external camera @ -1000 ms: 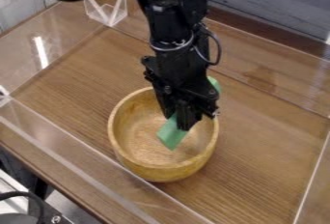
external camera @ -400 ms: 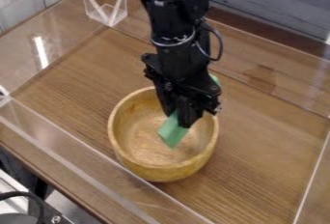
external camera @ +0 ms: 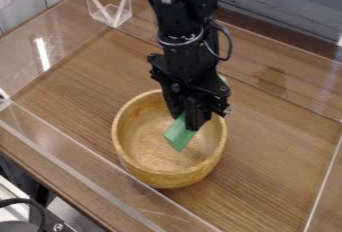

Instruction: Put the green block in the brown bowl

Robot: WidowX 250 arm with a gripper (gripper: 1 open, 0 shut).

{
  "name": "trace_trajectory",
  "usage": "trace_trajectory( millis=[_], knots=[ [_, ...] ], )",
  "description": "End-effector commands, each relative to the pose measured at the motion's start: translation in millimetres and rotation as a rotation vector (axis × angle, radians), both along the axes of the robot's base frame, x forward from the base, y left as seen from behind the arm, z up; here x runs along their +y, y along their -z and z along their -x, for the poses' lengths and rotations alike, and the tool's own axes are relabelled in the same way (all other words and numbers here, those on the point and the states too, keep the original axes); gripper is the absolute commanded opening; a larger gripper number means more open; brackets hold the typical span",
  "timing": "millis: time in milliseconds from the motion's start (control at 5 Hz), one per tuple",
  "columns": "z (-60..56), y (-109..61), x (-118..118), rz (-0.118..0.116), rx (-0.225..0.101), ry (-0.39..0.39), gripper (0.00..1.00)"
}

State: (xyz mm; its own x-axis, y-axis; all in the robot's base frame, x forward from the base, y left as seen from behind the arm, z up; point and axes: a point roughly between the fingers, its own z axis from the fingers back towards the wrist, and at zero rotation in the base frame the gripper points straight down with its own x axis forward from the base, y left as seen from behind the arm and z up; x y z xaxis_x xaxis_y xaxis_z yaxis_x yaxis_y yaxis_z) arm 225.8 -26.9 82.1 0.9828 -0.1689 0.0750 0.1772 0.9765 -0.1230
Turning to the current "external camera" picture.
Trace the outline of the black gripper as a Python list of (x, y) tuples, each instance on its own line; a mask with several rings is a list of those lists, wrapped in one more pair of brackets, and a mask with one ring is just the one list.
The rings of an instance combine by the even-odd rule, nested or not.
[(152, 54), (152, 77), (165, 85), (165, 101), (172, 117), (185, 115), (186, 128), (198, 131), (213, 114), (226, 116), (232, 95), (229, 84), (220, 78), (217, 66), (233, 55), (229, 29), (212, 18), (190, 39), (172, 39), (162, 34), (162, 54)]

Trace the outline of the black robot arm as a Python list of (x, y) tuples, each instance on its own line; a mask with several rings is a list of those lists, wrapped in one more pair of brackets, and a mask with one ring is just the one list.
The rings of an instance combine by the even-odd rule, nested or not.
[(229, 30), (214, 18), (218, 0), (149, 0), (158, 23), (161, 54), (149, 55), (152, 78), (160, 82), (172, 116), (197, 131), (224, 116), (230, 107), (230, 87), (217, 66), (232, 56), (220, 54), (220, 36)]

